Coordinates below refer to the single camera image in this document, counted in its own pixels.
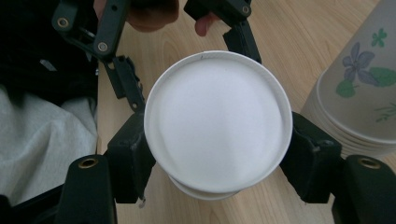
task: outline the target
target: table surface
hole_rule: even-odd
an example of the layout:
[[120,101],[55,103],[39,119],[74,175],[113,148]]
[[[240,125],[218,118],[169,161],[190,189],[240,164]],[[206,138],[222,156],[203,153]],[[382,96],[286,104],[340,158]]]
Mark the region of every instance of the table surface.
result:
[[[262,64],[279,80],[293,111],[300,112],[318,76],[335,59],[378,0],[256,0],[248,18]],[[182,8],[175,23],[142,34],[126,25],[118,55],[129,56],[147,99],[156,79],[173,63],[194,53],[226,50],[222,35],[229,27],[216,22],[207,37],[198,36],[194,20]],[[118,100],[104,67],[99,74],[98,152],[133,114]],[[396,171],[396,153],[383,159]],[[177,189],[156,164],[146,188],[147,202],[118,204],[119,223],[333,223],[332,202],[300,200],[280,168],[254,187],[215,202],[193,199]]]

